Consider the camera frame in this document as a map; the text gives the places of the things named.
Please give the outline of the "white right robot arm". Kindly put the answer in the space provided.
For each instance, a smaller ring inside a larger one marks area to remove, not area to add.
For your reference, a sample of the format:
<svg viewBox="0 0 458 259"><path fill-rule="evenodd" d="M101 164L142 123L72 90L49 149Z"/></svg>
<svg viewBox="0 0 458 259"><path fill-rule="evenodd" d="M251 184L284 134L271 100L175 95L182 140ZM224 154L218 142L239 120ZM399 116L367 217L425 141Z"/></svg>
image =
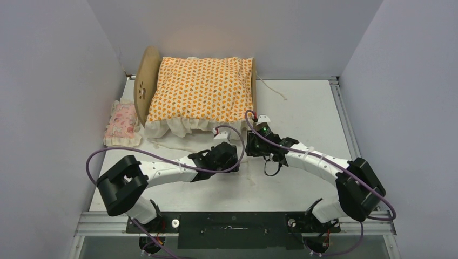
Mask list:
<svg viewBox="0 0 458 259"><path fill-rule="evenodd" d="M304 170L336 188L334 197L319 198L308 208L305 223L312 231L345 216L363 222L386 195L385 188L365 159L350 161L325 155L296 139L281 138L266 122L247 132L245 152L248 156L276 162L279 167Z"/></svg>

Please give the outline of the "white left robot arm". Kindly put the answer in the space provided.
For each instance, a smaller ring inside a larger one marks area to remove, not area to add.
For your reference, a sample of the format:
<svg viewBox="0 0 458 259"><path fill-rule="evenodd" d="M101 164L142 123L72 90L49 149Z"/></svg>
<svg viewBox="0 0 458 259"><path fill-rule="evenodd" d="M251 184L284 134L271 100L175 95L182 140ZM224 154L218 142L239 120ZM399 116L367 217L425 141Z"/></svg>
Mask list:
<svg viewBox="0 0 458 259"><path fill-rule="evenodd" d="M238 169L236 146L222 142L171 162L139 161L134 155L127 155L101 175L96 186L109 216L126 214L146 231L154 232L161 224L160 209L154 201L142 196L146 189L174 182L208 180L216 174Z"/></svg>

